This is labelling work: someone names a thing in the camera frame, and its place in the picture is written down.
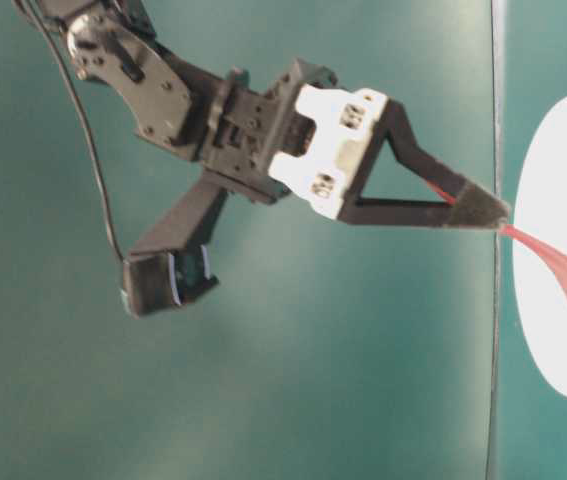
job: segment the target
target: white disc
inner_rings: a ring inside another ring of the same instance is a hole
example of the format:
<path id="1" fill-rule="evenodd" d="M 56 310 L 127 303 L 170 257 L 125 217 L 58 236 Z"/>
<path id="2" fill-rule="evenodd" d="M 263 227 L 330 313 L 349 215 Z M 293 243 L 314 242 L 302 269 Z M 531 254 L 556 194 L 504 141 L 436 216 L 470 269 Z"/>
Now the white disc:
<path id="1" fill-rule="evenodd" d="M 525 159 L 514 225 L 567 254 L 567 98 L 539 126 Z M 567 396 L 567 299 L 549 268 L 514 242 L 523 333 L 545 379 Z"/>

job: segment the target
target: metal bracket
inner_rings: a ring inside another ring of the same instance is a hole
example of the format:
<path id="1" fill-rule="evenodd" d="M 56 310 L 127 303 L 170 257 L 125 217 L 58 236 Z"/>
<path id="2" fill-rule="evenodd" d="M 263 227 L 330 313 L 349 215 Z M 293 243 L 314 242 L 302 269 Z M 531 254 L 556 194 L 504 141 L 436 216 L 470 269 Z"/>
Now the metal bracket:
<path id="1" fill-rule="evenodd" d="M 123 97 L 137 135 L 164 148 L 178 144 L 190 90 L 153 45 L 98 10 L 72 22 L 67 45 L 79 78 L 99 79 Z"/>

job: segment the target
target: teal surface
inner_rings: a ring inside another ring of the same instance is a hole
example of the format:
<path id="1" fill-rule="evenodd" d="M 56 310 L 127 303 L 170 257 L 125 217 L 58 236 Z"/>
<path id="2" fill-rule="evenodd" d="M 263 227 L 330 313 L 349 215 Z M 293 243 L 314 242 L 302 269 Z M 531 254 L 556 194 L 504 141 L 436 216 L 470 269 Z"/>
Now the teal surface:
<path id="1" fill-rule="evenodd" d="M 256 89 L 300 56 L 388 92 L 425 149 L 492 185 L 489 2 L 147 7 L 165 45 Z M 138 141 L 112 91 L 79 89 L 130 245 L 198 168 Z M 375 192 L 433 198 L 389 159 Z M 0 2 L 0 479 L 483 478 L 493 256 L 489 233 L 233 198 L 211 246 L 222 286 L 127 317 L 71 104 Z"/>
<path id="2" fill-rule="evenodd" d="M 567 2 L 503 3 L 507 7 L 501 99 L 503 195 L 514 204 L 534 132 L 547 111 L 567 96 Z M 545 383 L 525 343 L 514 295 L 509 240 L 503 242 L 502 278 L 493 477 L 567 479 L 567 398 Z"/>

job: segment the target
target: teal background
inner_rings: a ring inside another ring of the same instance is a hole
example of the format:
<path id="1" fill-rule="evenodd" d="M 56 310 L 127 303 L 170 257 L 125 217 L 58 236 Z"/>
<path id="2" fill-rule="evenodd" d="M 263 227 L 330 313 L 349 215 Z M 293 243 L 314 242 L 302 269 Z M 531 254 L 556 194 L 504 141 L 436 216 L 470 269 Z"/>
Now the teal background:
<path id="1" fill-rule="evenodd" d="M 425 149 L 493 184 L 489 2 L 146 4 L 165 45 L 249 68 L 255 89 L 300 56 L 388 92 Z M 198 168 L 139 142 L 114 92 L 79 90 L 130 245 Z M 433 198 L 385 160 L 373 193 Z M 484 477 L 492 235 L 233 198 L 211 256 L 223 285 L 205 301 L 124 314 L 75 114 L 40 36 L 0 2 L 0 479 Z M 515 353 L 515 377 L 533 377 Z"/>
<path id="2" fill-rule="evenodd" d="M 503 196 L 514 204 L 523 161 L 547 111 L 567 96 L 567 2 L 503 1 Z M 567 398 L 534 366 L 521 330 L 512 247 L 503 241 L 494 478 L 567 479 Z"/>

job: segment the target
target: black plastic bracket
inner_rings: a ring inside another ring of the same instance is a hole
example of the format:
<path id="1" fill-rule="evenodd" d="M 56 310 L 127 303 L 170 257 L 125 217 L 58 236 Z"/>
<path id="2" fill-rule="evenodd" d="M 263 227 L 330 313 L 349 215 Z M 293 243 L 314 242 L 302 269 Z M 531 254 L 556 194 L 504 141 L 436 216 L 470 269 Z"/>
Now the black plastic bracket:
<path id="1" fill-rule="evenodd" d="M 363 198 L 362 191 L 386 141 L 401 165 L 454 198 L 454 205 Z M 388 101 L 375 126 L 372 140 L 344 200 L 338 220 L 353 225 L 493 230 L 509 215 L 507 204 L 422 150 L 403 105 L 393 100 Z"/>

